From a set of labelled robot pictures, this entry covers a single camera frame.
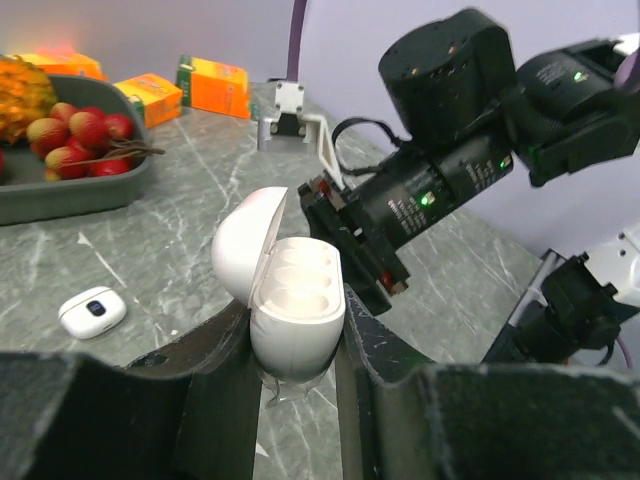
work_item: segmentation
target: clear plastic stand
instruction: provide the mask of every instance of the clear plastic stand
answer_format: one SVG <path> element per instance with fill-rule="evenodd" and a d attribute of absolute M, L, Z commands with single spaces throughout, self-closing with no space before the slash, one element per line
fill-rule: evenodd
<path fill-rule="evenodd" d="M 329 370 L 328 367 L 318 376 L 306 382 L 285 382 L 260 369 L 260 378 L 263 385 L 273 394 L 273 398 L 266 403 L 265 408 L 273 408 L 282 403 L 305 398 L 311 390 L 320 385 L 327 370 Z"/>

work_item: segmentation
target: small white earbuds case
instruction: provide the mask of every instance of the small white earbuds case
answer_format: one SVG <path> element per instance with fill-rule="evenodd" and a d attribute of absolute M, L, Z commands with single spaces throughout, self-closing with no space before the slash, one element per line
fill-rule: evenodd
<path fill-rule="evenodd" d="M 287 188 L 249 195 L 220 224 L 211 246 L 214 272 L 251 308 L 251 344 L 266 373 L 306 382 L 330 365 L 345 315 L 338 250 L 323 241 L 276 241 Z"/>
<path fill-rule="evenodd" d="M 109 287 L 94 287 L 67 300 L 58 310 L 60 323 L 80 340 L 97 337 L 127 314 L 124 300 Z"/>

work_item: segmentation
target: juice box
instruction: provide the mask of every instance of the juice box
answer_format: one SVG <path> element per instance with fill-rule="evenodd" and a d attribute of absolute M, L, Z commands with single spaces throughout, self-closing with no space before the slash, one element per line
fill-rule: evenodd
<path fill-rule="evenodd" d="M 182 111 L 182 90 L 169 80 L 147 73 L 115 83 L 144 118 L 147 128 L 179 117 Z"/>
<path fill-rule="evenodd" d="M 176 85 L 185 107 L 251 118 L 249 77 L 242 68 L 182 55 Z"/>
<path fill-rule="evenodd" d="M 96 80 L 107 80 L 99 62 L 79 53 L 25 53 L 19 56 L 25 62 L 33 63 L 48 74 L 79 75 Z"/>

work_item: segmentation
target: lychee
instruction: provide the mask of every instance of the lychee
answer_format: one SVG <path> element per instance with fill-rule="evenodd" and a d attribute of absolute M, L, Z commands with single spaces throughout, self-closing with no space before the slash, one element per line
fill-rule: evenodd
<path fill-rule="evenodd" d="M 78 112 L 69 121 L 71 134 L 85 148 L 109 146 L 109 132 L 102 119 L 89 112 Z"/>
<path fill-rule="evenodd" d="M 133 135 L 133 122 L 121 113 L 107 115 L 104 117 L 104 124 L 109 131 L 109 136 L 115 140 L 127 140 Z"/>
<path fill-rule="evenodd" d="M 88 160 L 86 154 L 71 147 L 60 147 L 49 152 L 44 159 L 48 168 L 54 170 L 62 178 L 82 178 L 87 174 L 87 164 L 79 164 Z"/>
<path fill-rule="evenodd" d="M 58 175 L 58 172 L 56 172 L 55 170 L 52 170 L 50 168 L 45 168 L 44 180 L 46 182 L 59 182 L 60 180 L 62 180 L 62 177 Z"/>
<path fill-rule="evenodd" d="M 94 160 L 98 158 L 98 155 L 99 155 L 99 152 L 97 152 L 96 150 L 92 150 L 90 148 L 85 148 L 84 146 L 82 146 L 82 144 L 78 141 L 78 139 L 73 136 L 69 137 L 69 140 L 67 140 L 66 146 L 75 148 L 76 150 L 80 150 L 81 152 L 87 155 L 87 158 L 89 160 Z"/>
<path fill-rule="evenodd" d="M 78 113 L 78 109 L 69 103 L 58 102 L 51 109 L 49 116 L 60 120 L 65 126 L 69 127 L 69 120 L 74 113 Z"/>
<path fill-rule="evenodd" d="M 127 173 L 131 169 L 124 158 L 109 158 L 102 162 L 91 164 L 91 176 L 107 177 L 110 175 L 120 175 Z"/>
<path fill-rule="evenodd" d="M 39 118 L 27 127 L 27 138 L 38 146 L 39 151 L 49 153 L 67 142 L 69 131 L 58 119 Z"/>
<path fill-rule="evenodd" d="M 106 117 L 106 114 L 98 107 L 84 107 L 79 110 L 80 112 L 93 113 L 98 118 Z"/>

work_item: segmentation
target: white wall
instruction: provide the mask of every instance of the white wall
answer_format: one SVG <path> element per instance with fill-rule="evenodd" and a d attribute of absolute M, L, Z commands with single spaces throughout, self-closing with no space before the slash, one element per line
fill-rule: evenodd
<path fill-rule="evenodd" d="M 311 2 L 301 81 L 309 95 L 338 118 L 382 118 L 402 132 L 378 76 L 380 56 L 406 32 L 466 6 L 460 0 Z M 638 29 L 636 0 L 482 0 L 476 6 L 507 27 L 517 65 L 571 42 Z M 370 128 L 363 132 L 388 148 L 385 138 Z M 640 221 L 639 160 L 588 169 L 538 190 L 529 186 L 526 170 L 518 164 L 468 207 L 536 254 L 552 247 L 571 255 Z"/>
<path fill-rule="evenodd" d="M 180 55 L 238 65 L 252 80 L 286 74 L 293 0 L 3 0 L 0 52 L 71 46 L 112 81 L 175 78 Z"/>

